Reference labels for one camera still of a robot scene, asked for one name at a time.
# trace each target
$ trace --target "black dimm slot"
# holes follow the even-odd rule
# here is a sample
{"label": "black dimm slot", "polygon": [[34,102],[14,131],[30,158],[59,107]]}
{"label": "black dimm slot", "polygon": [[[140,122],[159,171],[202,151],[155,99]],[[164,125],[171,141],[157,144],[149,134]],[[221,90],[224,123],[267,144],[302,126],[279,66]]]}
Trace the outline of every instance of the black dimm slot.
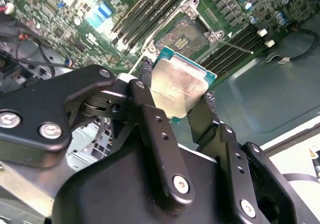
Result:
{"label": "black dimm slot", "polygon": [[129,26],[126,33],[123,32],[124,40],[130,39],[130,37],[135,33],[137,27],[141,27],[141,25],[148,22],[150,18],[153,16],[153,14],[161,8],[161,6],[166,0],[153,0],[153,1],[154,1],[153,3],[149,4],[148,9],[145,10],[143,14],[135,20],[135,23],[132,23],[131,26]]}
{"label": "black dimm slot", "polygon": [[[253,26],[245,28],[230,43],[253,52],[264,46],[264,41],[257,35]],[[251,54],[224,45],[201,65],[221,78]]]}
{"label": "black dimm slot", "polygon": [[[263,44],[261,44],[261,43],[253,42],[250,44],[250,46],[248,46],[248,49],[255,52],[255,51],[259,50],[262,47],[262,45]],[[217,68],[214,68],[212,70],[214,70],[215,74],[221,75],[222,73],[225,73],[225,72],[231,70],[232,68],[234,68],[235,66],[237,66],[237,64],[239,64],[240,62],[245,60],[250,55],[251,54],[244,53],[244,52],[236,53],[236,54],[232,55],[225,63],[221,63],[220,66],[218,66]]]}
{"label": "black dimm slot", "polygon": [[[240,43],[239,46],[241,45],[241,47],[247,49],[250,47],[250,44],[252,42],[256,43],[257,42],[256,38],[252,38],[252,39],[248,40],[246,45],[243,43]],[[240,50],[234,50],[233,48],[229,49],[229,51],[226,53],[226,55],[221,56],[219,59],[215,59],[214,61],[210,62],[208,65],[206,65],[206,68],[209,70],[216,70],[219,65],[227,66],[229,60],[232,59],[234,57],[234,55],[236,55],[237,53],[245,53],[245,52],[240,51]]]}
{"label": "black dimm slot", "polygon": [[[241,48],[244,48],[244,49],[247,49],[247,44],[250,43],[251,41],[253,40],[256,40],[256,37],[248,37],[246,36],[245,37],[245,40],[242,39],[242,42],[238,42],[236,45],[241,47]],[[233,54],[239,52],[240,50],[236,49],[236,48],[233,48],[233,47],[230,47],[228,49],[226,49],[222,55],[219,55],[219,57],[215,57],[214,60],[212,60],[209,65],[206,65],[205,68],[210,68],[210,69],[215,69],[215,66],[213,66],[215,63],[217,65],[219,65],[220,63],[224,63],[226,62],[226,60],[228,60]]]}
{"label": "black dimm slot", "polygon": [[142,0],[139,5],[137,5],[133,10],[130,10],[125,16],[126,18],[121,19],[115,27],[112,29],[112,32],[120,32],[119,38],[123,35],[123,33],[130,27],[133,22],[138,19],[144,11],[152,5],[153,0]]}
{"label": "black dimm slot", "polygon": [[129,43],[128,49],[130,50],[131,48],[133,48],[142,37],[152,32],[154,24],[158,23],[161,20],[162,16],[168,13],[176,2],[177,0],[172,0],[169,5],[167,5],[167,8],[165,10],[159,10],[158,14],[154,16],[154,21],[148,24],[146,28],[144,28],[144,25],[142,25],[142,28],[135,32],[136,35],[130,38],[131,41]]}
{"label": "black dimm slot", "polygon": [[[243,31],[241,31],[236,37],[234,37],[232,40],[229,41],[231,44],[238,45],[241,40],[245,39],[247,35],[249,35],[252,32],[251,27],[245,28]],[[202,65],[205,67],[207,63],[211,63],[214,59],[219,59],[221,56],[225,55],[226,52],[229,52],[229,50],[232,47],[228,45],[223,45],[220,49],[218,49],[214,54],[212,54],[210,57],[208,57]]]}

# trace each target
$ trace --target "black metal bracket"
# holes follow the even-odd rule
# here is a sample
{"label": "black metal bracket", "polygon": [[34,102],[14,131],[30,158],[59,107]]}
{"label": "black metal bracket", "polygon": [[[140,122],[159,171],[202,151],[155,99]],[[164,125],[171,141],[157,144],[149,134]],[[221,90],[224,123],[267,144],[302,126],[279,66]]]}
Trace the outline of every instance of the black metal bracket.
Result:
{"label": "black metal bracket", "polygon": [[[115,78],[103,67],[91,65],[2,95],[0,112],[17,114],[20,122],[14,128],[0,127],[0,160],[42,168],[56,165],[71,142],[71,126],[83,100],[112,85]],[[39,130],[45,123],[58,125],[61,136],[41,136]]]}
{"label": "black metal bracket", "polygon": [[[17,114],[21,121],[15,127],[0,128],[0,160],[54,166],[67,151],[72,129],[97,116],[110,117],[119,123],[112,130],[115,147],[128,143],[129,135],[142,140],[154,195],[163,209],[178,214],[195,199],[166,115],[155,108],[148,86],[137,79],[128,84],[101,66],[91,65],[3,95],[0,112],[5,111]],[[46,123],[58,125],[61,135],[43,137],[40,128]]]}
{"label": "black metal bracket", "polygon": [[[269,213],[266,217],[270,222],[273,219],[278,219],[278,223],[319,223],[314,214],[259,146],[247,142],[241,149],[249,159],[257,201],[260,208],[265,213]],[[275,213],[270,211],[270,202],[273,202],[276,206]]]}
{"label": "black metal bracket", "polygon": [[[163,209],[176,215],[194,201],[195,189],[174,133],[164,111],[155,108],[147,85],[137,79],[130,81],[128,98],[132,101],[128,121],[112,127],[112,153],[140,138],[155,199]],[[176,182],[176,178],[182,178],[182,182]]]}
{"label": "black metal bracket", "polygon": [[204,95],[188,113],[193,141],[199,151],[220,164],[219,198],[232,223],[261,223],[246,154],[238,147],[235,132],[220,123],[213,95]]}

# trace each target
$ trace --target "screw hole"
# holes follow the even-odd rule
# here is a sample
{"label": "screw hole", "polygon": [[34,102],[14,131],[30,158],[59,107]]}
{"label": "screw hole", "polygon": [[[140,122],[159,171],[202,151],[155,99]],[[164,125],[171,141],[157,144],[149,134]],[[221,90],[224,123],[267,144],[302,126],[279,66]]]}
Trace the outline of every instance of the screw hole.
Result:
{"label": "screw hole", "polygon": [[117,104],[117,103],[113,104],[113,105],[111,106],[111,110],[112,110],[113,113],[119,112],[119,110],[120,110],[120,105]]}
{"label": "screw hole", "polygon": [[238,167],[238,171],[242,174],[245,174],[244,170],[242,169],[242,167]]}
{"label": "screw hole", "polygon": [[236,153],[235,156],[236,156],[238,159],[240,159],[240,160],[242,159],[242,157],[240,156],[239,153]]}
{"label": "screw hole", "polygon": [[162,117],[156,116],[155,119],[157,122],[162,122]]}
{"label": "screw hole", "polygon": [[167,135],[166,133],[162,133],[162,134],[161,134],[161,137],[162,137],[162,139],[164,139],[164,140],[169,140],[169,137],[168,137],[168,135]]}

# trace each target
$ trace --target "black cable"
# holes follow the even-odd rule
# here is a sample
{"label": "black cable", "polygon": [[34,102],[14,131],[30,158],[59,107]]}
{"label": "black cable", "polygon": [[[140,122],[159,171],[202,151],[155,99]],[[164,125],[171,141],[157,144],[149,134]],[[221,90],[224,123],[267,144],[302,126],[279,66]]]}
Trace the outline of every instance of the black cable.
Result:
{"label": "black cable", "polygon": [[[45,60],[45,62],[46,63],[51,63],[51,61],[47,58],[47,56],[46,56],[46,54],[44,52],[43,44],[41,42],[39,42],[38,46],[39,46],[39,52],[40,52],[42,58]],[[52,78],[55,77],[55,75],[56,75],[55,68],[54,67],[49,67],[49,69],[50,69],[50,72],[51,72],[51,77]]]}
{"label": "black cable", "polygon": [[295,56],[295,57],[282,57],[280,55],[275,56],[280,61],[283,59],[286,59],[286,61],[295,61],[295,60],[302,59],[302,58],[306,57],[307,55],[309,55],[319,44],[319,35],[316,32],[313,32],[312,30],[304,29],[304,28],[294,28],[293,31],[310,35],[313,37],[314,41],[313,41],[312,45],[310,46],[310,48],[306,52],[304,52],[298,56]]}

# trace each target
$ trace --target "black wire bundle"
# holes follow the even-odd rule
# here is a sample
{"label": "black wire bundle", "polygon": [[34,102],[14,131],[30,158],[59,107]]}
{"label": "black wire bundle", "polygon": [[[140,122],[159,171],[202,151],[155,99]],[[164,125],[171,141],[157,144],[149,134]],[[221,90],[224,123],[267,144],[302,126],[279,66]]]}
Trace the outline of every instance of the black wire bundle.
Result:
{"label": "black wire bundle", "polygon": [[[24,41],[24,40],[20,40],[20,36],[19,36],[20,33],[19,32],[23,33],[23,34],[27,34],[28,39],[26,39],[26,40],[30,40],[30,39],[33,40],[37,44],[37,47],[38,47],[38,49],[36,49],[32,54],[28,55],[27,57],[23,57],[23,58],[19,58],[19,56],[18,56],[19,49],[21,47],[22,42]],[[16,49],[15,49],[15,57],[9,53],[8,53],[8,55],[18,63],[25,63],[25,64],[29,64],[29,65],[41,65],[41,66],[49,67],[52,77],[54,77],[56,75],[56,71],[55,71],[54,67],[69,68],[61,63],[51,63],[51,61],[48,59],[48,57],[46,56],[46,54],[43,50],[44,41],[41,40],[39,37],[35,37],[35,35],[32,32],[30,32],[22,27],[19,27],[17,35],[10,36],[8,34],[0,33],[0,41],[4,41],[4,42],[19,41],[19,43],[17,44]],[[38,52],[40,53],[41,57],[44,59],[44,62],[28,60],[29,58],[35,56]]]}
{"label": "black wire bundle", "polygon": [[295,32],[302,33],[302,34],[310,35],[313,37],[314,41],[313,41],[312,45],[310,46],[310,48],[306,52],[304,52],[298,56],[295,56],[295,57],[282,57],[281,55],[275,56],[279,60],[283,60],[284,58],[287,58],[288,61],[295,61],[295,60],[302,59],[302,58],[306,57],[307,55],[309,55],[319,44],[319,35],[316,32],[309,30],[309,29],[304,29],[304,28],[293,28],[292,30]]}

